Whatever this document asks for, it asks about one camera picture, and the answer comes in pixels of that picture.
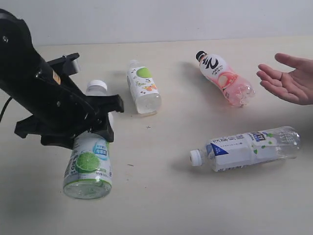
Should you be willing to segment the person's open hand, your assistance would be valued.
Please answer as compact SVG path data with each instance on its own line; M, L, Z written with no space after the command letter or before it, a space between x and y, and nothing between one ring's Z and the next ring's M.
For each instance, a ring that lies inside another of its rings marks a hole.
M313 103L313 61L277 53L275 60L294 70L282 72L268 65L260 64L256 75L261 79L260 85L274 96L297 105Z

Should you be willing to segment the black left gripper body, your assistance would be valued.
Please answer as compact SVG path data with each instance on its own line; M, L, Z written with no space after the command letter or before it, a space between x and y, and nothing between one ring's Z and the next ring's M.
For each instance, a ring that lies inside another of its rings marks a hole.
M1 34L1 90L52 129L93 124L95 116L88 112L83 92L70 76L62 76L59 85L52 73L28 39Z

